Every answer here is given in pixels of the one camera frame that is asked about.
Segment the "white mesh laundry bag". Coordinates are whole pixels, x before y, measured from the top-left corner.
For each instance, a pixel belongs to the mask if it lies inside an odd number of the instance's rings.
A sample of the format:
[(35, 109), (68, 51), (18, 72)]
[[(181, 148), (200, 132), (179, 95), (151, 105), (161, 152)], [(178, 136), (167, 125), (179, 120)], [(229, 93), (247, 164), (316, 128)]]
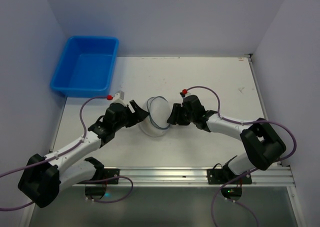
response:
[(171, 127), (167, 123), (171, 115), (169, 102), (163, 96), (153, 96), (144, 103), (142, 109), (149, 115), (139, 124), (141, 131), (152, 138), (165, 135)]

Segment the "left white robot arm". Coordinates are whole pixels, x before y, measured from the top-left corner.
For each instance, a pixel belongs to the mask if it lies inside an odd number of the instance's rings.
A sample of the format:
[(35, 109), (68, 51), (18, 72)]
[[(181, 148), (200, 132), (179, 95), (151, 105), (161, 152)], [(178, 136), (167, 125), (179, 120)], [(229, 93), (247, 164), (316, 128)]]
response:
[(78, 183), (106, 183), (116, 179), (107, 175), (105, 166), (88, 154), (109, 143), (121, 128), (141, 123), (149, 113), (134, 100), (125, 105), (112, 102), (105, 114), (89, 127), (78, 139), (65, 147), (41, 156), (35, 154), (27, 162), (18, 182), (18, 189), (38, 207), (44, 208), (58, 194)]

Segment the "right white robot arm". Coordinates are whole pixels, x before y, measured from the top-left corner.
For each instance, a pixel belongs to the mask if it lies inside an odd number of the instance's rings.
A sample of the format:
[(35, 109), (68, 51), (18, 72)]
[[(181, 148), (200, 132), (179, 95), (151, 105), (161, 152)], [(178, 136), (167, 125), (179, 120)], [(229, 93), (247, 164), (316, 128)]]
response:
[(245, 153), (233, 157), (223, 166), (225, 171), (234, 176), (252, 169), (267, 170), (287, 149), (273, 127), (263, 118), (248, 125), (243, 125), (239, 120), (229, 122), (219, 117), (217, 111), (206, 110), (196, 95), (186, 96), (182, 103), (175, 103), (167, 123), (179, 126), (193, 123), (200, 130), (241, 141)]

